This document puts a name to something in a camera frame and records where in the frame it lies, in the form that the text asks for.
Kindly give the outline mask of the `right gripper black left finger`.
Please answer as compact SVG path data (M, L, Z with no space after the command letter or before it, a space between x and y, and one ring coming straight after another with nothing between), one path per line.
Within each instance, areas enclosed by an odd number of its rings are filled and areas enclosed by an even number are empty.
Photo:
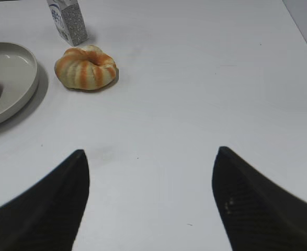
M72 250L89 196L89 167L76 150L0 206L0 250Z

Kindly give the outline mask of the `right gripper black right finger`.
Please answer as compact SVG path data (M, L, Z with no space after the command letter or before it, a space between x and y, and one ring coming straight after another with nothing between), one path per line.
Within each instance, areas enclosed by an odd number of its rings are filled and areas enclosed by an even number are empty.
M307 202L219 147L212 191L233 250L307 250Z

